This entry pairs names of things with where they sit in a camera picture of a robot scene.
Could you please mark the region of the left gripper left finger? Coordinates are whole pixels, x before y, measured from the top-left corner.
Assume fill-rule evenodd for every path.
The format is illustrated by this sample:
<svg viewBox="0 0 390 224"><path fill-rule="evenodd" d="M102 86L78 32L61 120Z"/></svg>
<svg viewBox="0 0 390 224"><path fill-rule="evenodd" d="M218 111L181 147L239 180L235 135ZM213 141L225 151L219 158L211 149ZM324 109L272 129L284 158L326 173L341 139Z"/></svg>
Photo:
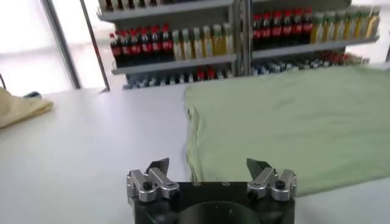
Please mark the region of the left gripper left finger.
<svg viewBox="0 0 390 224"><path fill-rule="evenodd" d="M131 170L127 174L127 198L149 203L158 197L171 200L179 195L180 184L167 177L169 158L150 163L144 173Z"/></svg>

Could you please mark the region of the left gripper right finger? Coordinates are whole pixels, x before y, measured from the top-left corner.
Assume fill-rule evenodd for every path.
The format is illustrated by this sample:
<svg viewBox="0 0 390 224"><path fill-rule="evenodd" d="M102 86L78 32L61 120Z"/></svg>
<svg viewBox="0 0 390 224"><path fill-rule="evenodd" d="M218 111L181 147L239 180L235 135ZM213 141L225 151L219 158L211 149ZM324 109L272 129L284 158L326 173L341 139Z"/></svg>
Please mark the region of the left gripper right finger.
<svg viewBox="0 0 390 224"><path fill-rule="evenodd" d="M289 169L278 173L265 161L246 159L252 181L247 183L247 193L255 199L271 197L275 201L290 201L297 197L297 175Z"/></svg>

